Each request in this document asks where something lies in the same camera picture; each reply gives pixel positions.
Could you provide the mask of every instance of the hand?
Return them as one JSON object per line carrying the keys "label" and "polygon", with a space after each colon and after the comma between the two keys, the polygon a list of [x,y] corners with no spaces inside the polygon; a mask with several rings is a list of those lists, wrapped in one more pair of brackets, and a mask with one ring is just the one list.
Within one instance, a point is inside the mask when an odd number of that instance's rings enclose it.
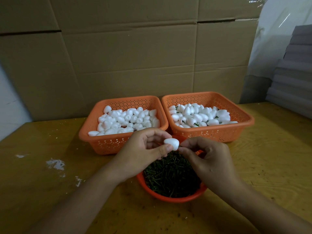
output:
{"label": "hand", "polygon": [[118,182],[134,177],[152,162],[166,157],[173,150],[170,144],[159,145],[159,143],[163,144],[164,139],[167,138],[172,138],[172,136],[158,128],[136,131],[106,165],[106,168]]}
{"label": "hand", "polygon": [[[204,137],[192,137],[180,144],[179,152],[189,160],[204,184],[218,196],[231,192],[240,184],[230,150],[224,143]],[[193,151],[202,150],[197,156]]]}

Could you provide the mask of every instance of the person's left hand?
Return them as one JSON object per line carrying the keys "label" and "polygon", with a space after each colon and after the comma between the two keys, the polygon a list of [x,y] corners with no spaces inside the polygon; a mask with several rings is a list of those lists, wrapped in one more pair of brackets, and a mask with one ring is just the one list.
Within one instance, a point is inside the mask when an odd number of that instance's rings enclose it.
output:
{"label": "person's left hand", "polygon": [[167,153],[173,150],[170,144],[159,145],[167,138],[172,136],[158,128],[136,131],[105,167],[117,182],[134,177],[152,162],[166,157]]}

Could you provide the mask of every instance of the pile of white foam buds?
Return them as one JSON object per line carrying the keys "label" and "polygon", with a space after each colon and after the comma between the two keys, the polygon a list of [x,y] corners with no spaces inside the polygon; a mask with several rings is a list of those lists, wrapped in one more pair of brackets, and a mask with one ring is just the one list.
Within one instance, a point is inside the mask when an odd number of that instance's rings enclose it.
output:
{"label": "pile of white foam buds", "polygon": [[112,110],[106,106],[104,114],[98,118],[96,131],[89,131],[89,136],[111,135],[134,132],[149,127],[160,127],[160,121],[156,118],[157,110],[143,110],[142,107]]}
{"label": "pile of white foam buds", "polygon": [[197,103],[178,104],[172,105],[168,109],[175,125],[183,128],[237,123],[237,121],[231,121],[230,113],[227,110],[219,110],[215,106],[205,108]]}

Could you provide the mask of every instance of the table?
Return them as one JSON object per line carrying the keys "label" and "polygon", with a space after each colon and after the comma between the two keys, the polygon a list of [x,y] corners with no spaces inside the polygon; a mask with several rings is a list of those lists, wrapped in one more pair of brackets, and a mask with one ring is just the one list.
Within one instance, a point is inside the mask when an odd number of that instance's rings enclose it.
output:
{"label": "table", "polygon": [[[228,143],[241,177],[312,222],[312,121],[271,103],[240,107],[255,117]],[[78,138],[85,118],[26,123],[0,142],[0,230],[21,233],[112,156]],[[209,190],[183,204],[151,197],[136,178],[120,184],[87,233],[258,233]]]}

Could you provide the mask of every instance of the white wall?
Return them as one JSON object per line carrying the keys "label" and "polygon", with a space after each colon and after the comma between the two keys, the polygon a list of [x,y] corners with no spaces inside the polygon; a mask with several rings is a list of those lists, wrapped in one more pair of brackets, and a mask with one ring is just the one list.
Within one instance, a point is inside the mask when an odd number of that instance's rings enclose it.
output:
{"label": "white wall", "polygon": [[0,141],[30,121],[29,113],[0,65]]}
{"label": "white wall", "polygon": [[248,74],[272,77],[297,25],[312,24],[312,0],[267,0],[248,66]]}

